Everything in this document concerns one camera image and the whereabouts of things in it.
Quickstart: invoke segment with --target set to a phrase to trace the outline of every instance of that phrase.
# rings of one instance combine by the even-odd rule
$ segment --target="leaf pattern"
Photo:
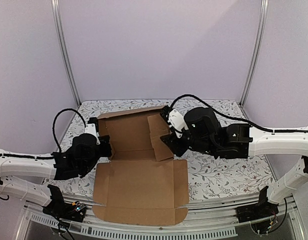
[[[244,118],[235,101],[207,100],[206,102],[228,116]],[[78,111],[85,120],[88,120],[90,117],[98,117],[101,113],[169,105],[171,103],[172,100],[166,99],[85,101]],[[199,106],[203,105],[196,100],[181,99],[176,103],[175,108],[184,115],[188,110]],[[219,115],[217,115],[217,118],[222,126],[237,123],[237,121]],[[84,126],[81,119],[75,116],[61,142],[62,150],[66,151],[72,145],[73,137],[80,135],[83,131]],[[249,159],[215,160],[212,156],[188,150],[182,158],[187,159],[188,163],[188,193],[191,201],[252,194],[274,181],[264,156],[250,157]],[[98,162],[105,163],[108,162],[108,159],[103,157]],[[91,200],[95,171],[96,168],[83,178],[45,179],[43,184],[52,184],[58,186],[65,194],[81,195]]]

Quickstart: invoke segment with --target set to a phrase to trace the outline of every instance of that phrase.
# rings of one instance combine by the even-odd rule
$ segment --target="robotic arm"
[[[260,191],[258,203],[236,209],[239,222],[277,214],[278,204],[308,182],[308,126],[282,129],[235,123],[221,127],[210,107],[196,107],[182,116],[166,106],[161,116],[171,130],[161,140],[178,157],[187,150],[212,155],[215,159],[246,159],[266,154],[302,156],[282,178]]]
[[[98,136],[98,129],[97,119],[90,118],[84,133],[74,137],[72,146],[65,152],[24,154],[0,149],[0,194],[39,204],[46,214],[82,222],[83,204],[65,203],[56,186],[34,184],[13,175],[54,180],[83,178],[100,157],[112,155],[110,137]]]

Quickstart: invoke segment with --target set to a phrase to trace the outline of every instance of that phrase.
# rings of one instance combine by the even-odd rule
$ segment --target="brown cardboard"
[[[186,160],[160,136],[169,133],[160,107],[110,112],[98,117],[100,135],[109,135],[112,158],[96,168],[94,214],[108,222],[150,226],[175,225],[187,216]]]

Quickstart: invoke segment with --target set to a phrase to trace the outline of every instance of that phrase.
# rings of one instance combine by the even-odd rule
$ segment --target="floral tablecloth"
[[[85,101],[79,108],[82,116],[88,120],[101,113],[116,112],[129,109],[145,108],[171,104],[172,100],[97,100]],[[244,118],[239,106],[232,100],[207,100],[211,106],[229,116]],[[202,106],[193,99],[181,99],[174,108],[183,115],[190,109]],[[235,121],[217,116],[222,126]],[[68,149],[73,137],[84,131],[84,125],[78,116],[71,122],[62,142],[62,150]],[[191,201],[225,198],[258,192],[274,181],[270,167],[264,156],[249,159],[217,159],[197,152],[187,151],[182,158],[188,162],[188,192]],[[108,162],[101,158],[99,163]],[[45,179],[43,184],[58,186],[63,193],[85,196],[92,199],[95,179],[95,168],[83,178],[69,180]]]

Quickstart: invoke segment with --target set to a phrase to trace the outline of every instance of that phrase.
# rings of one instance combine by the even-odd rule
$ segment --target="metal bar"
[[[257,61],[258,61],[258,58],[259,58],[263,33],[264,33],[264,29],[265,29],[266,17],[267,17],[267,13],[268,13],[268,5],[269,5],[269,0],[262,0],[261,7],[260,7],[258,30],[257,30],[252,60],[251,60],[250,65],[249,65],[248,74],[247,74],[243,94],[242,94],[240,101],[239,101],[239,105],[242,106],[242,107],[245,105],[246,100],[248,98],[249,91],[250,91],[250,88],[251,88],[251,83],[252,83],[255,68],[256,68],[256,64],[257,64]]]
[[[60,7],[59,7],[59,0],[51,0],[51,4],[52,4],[52,11],[53,11],[53,16],[54,16],[58,43],[60,47],[60,52],[62,54],[68,83],[69,83],[75,104],[79,107],[82,102],[81,102],[79,92],[78,92],[78,89],[77,89],[77,86],[74,80],[74,75],[72,72],[69,54],[68,54],[68,50],[67,50],[66,43],[65,43],[64,32],[63,32],[63,27],[62,27],[62,19],[61,19]]]

